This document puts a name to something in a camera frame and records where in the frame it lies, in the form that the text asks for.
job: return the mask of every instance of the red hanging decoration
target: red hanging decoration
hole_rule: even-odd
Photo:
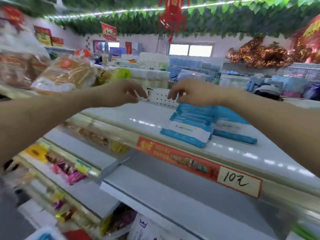
[[[183,29],[186,28],[187,17],[182,15],[181,6],[184,0],[165,0],[165,10],[164,13],[160,14],[159,17],[159,28],[161,23],[164,25],[164,30],[170,30],[169,43],[172,41],[173,32],[179,32],[181,23],[183,23]]]

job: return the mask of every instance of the wet wipes package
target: wet wipes package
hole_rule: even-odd
[[[218,120],[213,135],[255,144],[256,129],[232,110],[217,106]]]
[[[212,127],[212,131],[211,131],[211,135],[209,137],[209,140],[212,139],[212,133],[213,133],[214,128],[216,127],[216,123],[217,123],[217,117],[216,116],[207,117],[207,116],[203,116],[203,115],[200,115],[200,114],[197,114],[197,113],[182,113],[181,111],[177,111],[177,114],[182,115],[182,116],[185,115],[185,116],[188,116],[188,117],[193,117],[193,118],[196,118],[196,119],[209,121],[211,123],[211,127]]]
[[[217,115],[218,108],[217,106],[197,107],[190,104],[179,104],[176,111],[179,113],[191,113],[206,117],[214,117]]]
[[[203,148],[212,134],[212,125],[207,120],[174,113],[167,128],[163,128],[160,133]]]

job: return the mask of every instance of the left hand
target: left hand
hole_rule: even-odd
[[[138,97],[148,98],[141,85],[127,79],[117,79],[108,84],[87,89],[94,98],[94,107],[118,107],[138,103]]]

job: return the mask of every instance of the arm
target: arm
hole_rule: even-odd
[[[177,94],[180,103],[201,107],[217,105],[233,110],[296,162],[320,177],[320,110],[189,79],[174,85],[168,98],[175,99]]]
[[[134,91],[147,97],[140,85],[120,79],[94,88],[0,103],[1,165],[84,109],[137,103]]]

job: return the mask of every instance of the hand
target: hand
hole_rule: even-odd
[[[117,79],[108,84],[89,88],[88,91],[94,98],[94,107],[118,107],[128,103],[138,103],[139,100],[134,91],[140,97],[148,98],[142,86],[126,79]]]
[[[199,107],[208,107],[212,105],[224,106],[227,100],[237,89],[220,87],[206,81],[196,79],[186,79],[173,85],[168,99],[175,100],[178,97],[178,103],[191,104]]]

